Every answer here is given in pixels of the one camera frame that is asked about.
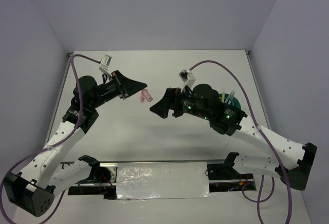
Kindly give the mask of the pink highlighter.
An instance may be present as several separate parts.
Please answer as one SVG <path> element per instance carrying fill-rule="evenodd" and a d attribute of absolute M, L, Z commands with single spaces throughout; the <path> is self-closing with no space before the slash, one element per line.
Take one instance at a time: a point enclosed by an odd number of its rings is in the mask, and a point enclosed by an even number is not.
<path fill-rule="evenodd" d="M 143 103 L 146 100 L 144 91 L 141 92 L 140 102 Z"/>

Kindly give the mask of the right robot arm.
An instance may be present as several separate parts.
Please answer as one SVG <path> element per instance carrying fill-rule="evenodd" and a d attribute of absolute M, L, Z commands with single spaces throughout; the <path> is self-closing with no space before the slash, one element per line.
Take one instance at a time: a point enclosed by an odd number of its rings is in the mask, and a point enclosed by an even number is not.
<path fill-rule="evenodd" d="M 221 135 L 240 139 L 260 149 L 266 156 L 248 156 L 230 152 L 223 163 L 224 174 L 235 178 L 242 174 L 257 174 L 279 178 L 292 189 L 304 191 L 313 166 L 317 147 L 312 143 L 293 142 L 256 125 L 244 111 L 223 103 L 219 94 L 208 84 L 193 89 L 167 88 L 164 96 L 150 111 L 161 118 L 184 114 L 204 119 Z"/>

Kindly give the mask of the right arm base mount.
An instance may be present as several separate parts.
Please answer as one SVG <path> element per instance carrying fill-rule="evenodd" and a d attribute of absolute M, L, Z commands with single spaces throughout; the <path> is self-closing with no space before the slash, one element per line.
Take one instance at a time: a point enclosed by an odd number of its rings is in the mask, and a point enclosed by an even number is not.
<path fill-rule="evenodd" d="M 243 187 L 246 191 L 256 190 L 253 174 L 229 175 L 222 163 L 207 163 L 205 175 L 208 177 L 210 193 L 237 192 Z"/>

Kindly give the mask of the green highlighter pen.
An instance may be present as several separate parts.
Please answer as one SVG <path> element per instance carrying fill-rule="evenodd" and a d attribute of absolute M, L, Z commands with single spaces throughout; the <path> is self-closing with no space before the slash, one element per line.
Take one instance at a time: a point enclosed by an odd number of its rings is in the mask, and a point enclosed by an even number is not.
<path fill-rule="evenodd" d="M 231 103 L 231 100 L 232 98 L 234 97 L 234 91 L 232 91 L 229 96 L 227 97 L 227 100 L 226 100 L 226 103 L 227 104 L 230 104 Z"/>

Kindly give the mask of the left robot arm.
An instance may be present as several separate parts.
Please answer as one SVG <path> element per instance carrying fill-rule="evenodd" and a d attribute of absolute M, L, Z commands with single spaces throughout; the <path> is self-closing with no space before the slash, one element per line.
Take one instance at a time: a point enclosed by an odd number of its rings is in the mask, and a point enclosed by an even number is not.
<path fill-rule="evenodd" d="M 92 76 L 82 76 L 73 90 L 71 106 L 62 118 L 57 131 L 32 161 L 18 173 L 8 172 L 3 179 L 11 203 L 35 217 L 44 215 L 54 198 L 80 180 L 95 182 L 102 167 L 95 158 L 84 155 L 61 172 L 57 167 L 64 157 L 93 126 L 99 114 L 97 108 L 119 97 L 126 99 L 147 87 L 146 83 L 131 80 L 120 71 L 109 74 L 109 82 L 97 84 Z"/>

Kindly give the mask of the yellow highlighter pen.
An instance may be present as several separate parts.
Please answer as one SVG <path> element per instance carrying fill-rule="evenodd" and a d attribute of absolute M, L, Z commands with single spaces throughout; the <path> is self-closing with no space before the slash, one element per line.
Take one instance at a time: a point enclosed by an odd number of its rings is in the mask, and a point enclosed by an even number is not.
<path fill-rule="evenodd" d="M 223 90 L 222 92 L 222 102 L 224 103 L 225 102 L 225 91 Z"/>

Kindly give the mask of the clear pink highlighter cap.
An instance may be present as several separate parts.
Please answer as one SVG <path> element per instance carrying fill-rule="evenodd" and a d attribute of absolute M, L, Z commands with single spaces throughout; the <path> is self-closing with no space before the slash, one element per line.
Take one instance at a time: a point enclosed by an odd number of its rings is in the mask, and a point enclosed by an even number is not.
<path fill-rule="evenodd" d="M 143 96 L 143 100 L 146 100 L 148 102 L 151 102 L 153 100 L 151 94 L 149 93 L 149 91 L 147 89 L 142 90 L 142 96 Z"/>

